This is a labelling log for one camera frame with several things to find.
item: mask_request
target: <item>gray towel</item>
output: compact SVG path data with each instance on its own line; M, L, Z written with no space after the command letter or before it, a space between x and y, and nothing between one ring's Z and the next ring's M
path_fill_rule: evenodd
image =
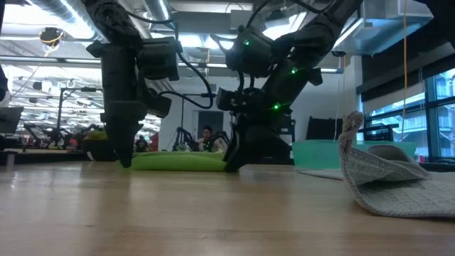
M362 123L362 113L349 114L338 139L343 180L357 203L391 217L455 217L454 182L433 181L397 147L374 146L367 152L351 147Z

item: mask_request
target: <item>cable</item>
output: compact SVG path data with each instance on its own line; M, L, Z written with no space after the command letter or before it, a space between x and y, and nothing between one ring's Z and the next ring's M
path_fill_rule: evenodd
M403 50L403 56L405 59L405 95L403 99L403 118L402 118L402 123L401 123L401 141L403 142L405 140L405 119L406 119L406 92L407 92L407 17L406 17L406 12L407 12L407 0L405 0L405 7L403 8L403 23L404 23L404 30L405 30L405 37L403 40L403 43L405 45L405 48Z
M255 77L254 75L250 75L250 89L255 87Z
M343 69L346 70L346 55L343 56ZM343 73L343 93L341 94L341 109L343 110L343 113L346 113L345 110L345 91L346 91L346 74ZM340 92L340 80L338 81L338 93ZM338 128L338 115L340 111L340 99L338 98L338 103L336 105L336 118L335 118L335 134L333 135L333 140L336 140L336 130Z
M175 33L176 41L178 41L178 24L177 23L176 23L175 28L174 28L174 33ZM189 63L183 57L183 55L182 55L182 53L180 51L177 51L177 55L180 58L180 60L183 63L185 63L185 65L187 65L202 80L202 82L204 83L205 87L207 88L208 98L209 98L210 102L209 102L208 106L202 106L201 104L199 104L196 101L190 99L189 97L186 97L185 95L182 95L181 93L172 92L172 91L163 91L163 92L160 92L157 96L162 96L162 95L166 95L166 94L175 95L175 96L178 96L178 97L180 97L180 98L192 103L196 107L200 107L203 110L211 109L213 107L213 95L212 95L212 89L210 88L210 84L208 83L207 79L205 79L204 75L201 72L199 72L199 70L197 68L195 68L193 65L191 65L191 63ZM139 82L145 82L145 79L144 79L143 76L142 76L142 78L139 78Z
M131 11L127 11L127 13L131 17L137 18L140 21L145 21L145 22L152 23L152 24L168 24L168 23L172 23L173 22L172 18L164 20L164 21L153 21L151 19L147 19L147 18L141 17L139 15L133 14Z
M239 93L242 93L243 91L243 87L245 86L245 77L243 76L243 73L238 71L238 74L239 74L239 87L237 88L237 91Z
M253 12L253 14L251 15L250 19L248 20L247 22L247 25L245 26L245 28L248 28L251 26L251 23L254 21L254 19L256 18L256 16L258 15L258 13L270 2L272 2L273 0L266 0L264 1L261 5L259 5L256 10ZM315 14L322 14L326 9L328 9L332 3L333 3L333 0L331 0L326 7L324 7L323 9L321 10L318 10L318 9L315 9L314 7L312 7L311 5L307 4L307 3L304 3L300 0L292 0L292 2L308 9L309 11L311 12L314 12Z
M338 95L338 100L336 101L336 117L335 117L335 133L333 135L333 141L336 140L336 129L338 128L338 114L340 112L340 80L338 79L338 87L336 90L336 94Z
M231 4L237 4L237 5L242 9L242 11L244 11L243 6L241 6L241 5L240 5L239 3L237 3L236 1L232 1L232 2L230 2L229 4L227 4L226 9L225 9L225 13L228 12L228 8L229 8L229 6L230 6Z

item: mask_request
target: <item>ceiling pipe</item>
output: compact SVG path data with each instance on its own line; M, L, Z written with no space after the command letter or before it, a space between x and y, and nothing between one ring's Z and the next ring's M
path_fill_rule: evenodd
M118 0L119 4L121 4L123 6L123 8L125 8L127 11L131 11L133 12L133 9L131 7L131 4L130 2L128 2L127 0ZM150 35L150 32L148 32L141 24L140 21L137 20L137 18L132 18L132 17L129 17L132 21L132 23L136 26L137 30L139 31L139 33L141 34L141 37L142 38L151 38L151 35Z
M152 20L165 21L171 18L171 6L167 0L144 0L144 5ZM165 26L172 30L175 28L173 23Z
M68 26L74 26L74 31L78 29L90 29L93 37L86 38L91 41L99 40L107 42L102 32L94 25L92 19L85 10L81 0L28 0L31 4L36 5L50 15L60 18Z

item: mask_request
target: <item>yellow cord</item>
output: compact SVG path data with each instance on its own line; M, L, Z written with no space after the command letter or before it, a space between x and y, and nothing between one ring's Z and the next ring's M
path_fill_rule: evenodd
M343 56L343 113L346 114L346 55Z
M405 7L404 7L404 15L403 15L403 23L404 23L404 30L405 30L405 37L403 43L405 45L404 51L404 58L405 58L405 98L403 99L403 119L401 123L401 141L405 139L405 119L406 119L406 91L407 91L407 19L406 19L406 11L407 11L407 0L405 0Z

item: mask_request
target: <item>teal container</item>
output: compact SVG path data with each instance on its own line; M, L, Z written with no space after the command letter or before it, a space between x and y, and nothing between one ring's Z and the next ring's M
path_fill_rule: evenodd
M354 142L353 147L366 151L375 145L393 145L401 148L408 156L414 158L414 142ZM292 144L294 164L298 169L339 169L340 154L338 142L333 140L307 140Z

